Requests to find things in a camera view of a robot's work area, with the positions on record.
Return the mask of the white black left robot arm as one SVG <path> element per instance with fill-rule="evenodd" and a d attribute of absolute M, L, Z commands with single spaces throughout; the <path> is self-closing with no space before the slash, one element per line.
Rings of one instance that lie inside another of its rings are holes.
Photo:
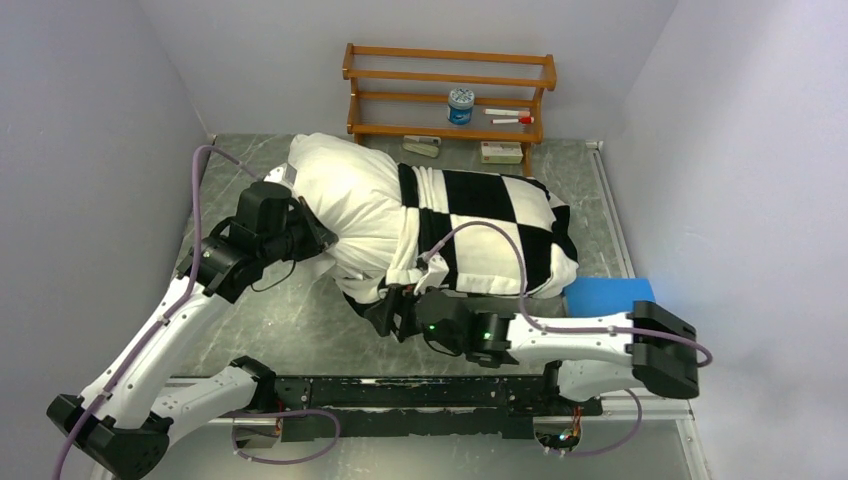
<path fill-rule="evenodd" d="M 311 259 L 336 241 L 305 199 L 278 183 L 252 183 L 233 215 L 197 233 L 160 304 L 113 363 L 81 393 L 51 402 L 47 414 L 66 447 L 118 479 L 141 479 L 214 418 L 279 412 L 275 373 L 247 356 L 178 393 L 164 388 L 203 332 L 268 267 Z"/>

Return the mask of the black white checkered pillowcase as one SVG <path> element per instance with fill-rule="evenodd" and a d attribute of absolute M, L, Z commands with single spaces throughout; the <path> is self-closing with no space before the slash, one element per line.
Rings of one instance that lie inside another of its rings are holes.
<path fill-rule="evenodd" d="M 450 268 L 441 289 L 548 299 L 576 280 L 570 207 L 534 178 L 398 165 L 402 204 L 418 217 L 417 250 Z M 390 285 L 416 282 L 392 281 Z"/>

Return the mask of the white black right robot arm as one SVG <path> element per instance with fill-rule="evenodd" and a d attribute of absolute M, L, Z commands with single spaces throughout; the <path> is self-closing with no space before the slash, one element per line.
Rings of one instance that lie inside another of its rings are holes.
<path fill-rule="evenodd" d="M 384 299 L 357 313 L 381 337 L 402 342 L 421 335 L 444 355 L 497 369 L 542 362 L 557 372 L 539 391 L 550 413 L 601 394 L 644 388 L 654 395 L 699 396 L 697 331 L 648 300 L 628 311 L 593 317 L 531 317 L 473 311 L 464 299 L 432 289 L 416 296 L 392 286 Z"/>

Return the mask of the white pillow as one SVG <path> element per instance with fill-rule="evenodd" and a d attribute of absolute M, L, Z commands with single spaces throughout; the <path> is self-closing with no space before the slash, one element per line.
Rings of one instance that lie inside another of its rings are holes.
<path fill-rule="evenodd" d="M 402 204 L 398 165 L 386 153 L 314 133 L 297 135 L 287 165 L 296 171 L 293 193 L 337 236 L 317 257 L 299 264 L 313 276 L 330 275 L 358 304 L 382 299 L 418 255 L 418 217 Z"/>

